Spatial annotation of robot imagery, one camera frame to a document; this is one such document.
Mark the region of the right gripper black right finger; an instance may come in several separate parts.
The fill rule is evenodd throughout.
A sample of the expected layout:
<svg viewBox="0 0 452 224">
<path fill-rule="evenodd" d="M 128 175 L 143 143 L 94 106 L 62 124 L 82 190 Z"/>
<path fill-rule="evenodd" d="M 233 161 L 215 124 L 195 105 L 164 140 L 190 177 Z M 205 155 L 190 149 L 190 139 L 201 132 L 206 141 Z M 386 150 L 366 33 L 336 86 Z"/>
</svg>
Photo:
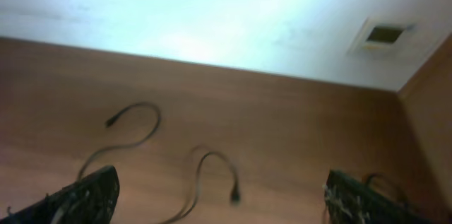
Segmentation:
<svg viewBox="0 0 452 224">
<path fill-rule="evenodd" d="M 381 173 L 361 180 L 331 170 L 323 185 L 323 222 L 329 224 L 431 224 L 407 194 Z"/>
</svg>

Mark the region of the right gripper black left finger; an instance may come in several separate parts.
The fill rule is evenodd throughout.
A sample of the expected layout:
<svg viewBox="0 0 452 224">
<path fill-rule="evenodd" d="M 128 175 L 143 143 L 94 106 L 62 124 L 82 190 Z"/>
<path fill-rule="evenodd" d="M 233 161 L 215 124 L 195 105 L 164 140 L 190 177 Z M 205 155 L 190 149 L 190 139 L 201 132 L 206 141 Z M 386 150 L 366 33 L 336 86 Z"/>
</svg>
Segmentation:
<svg viewBox="0 0 452 224">
<path fill-rule="evenodd" d="M 1 224 L 109 224 L 118 198 L 118 174 L 107 165 L 21 211 L 8 209 Z"/>
</svg>

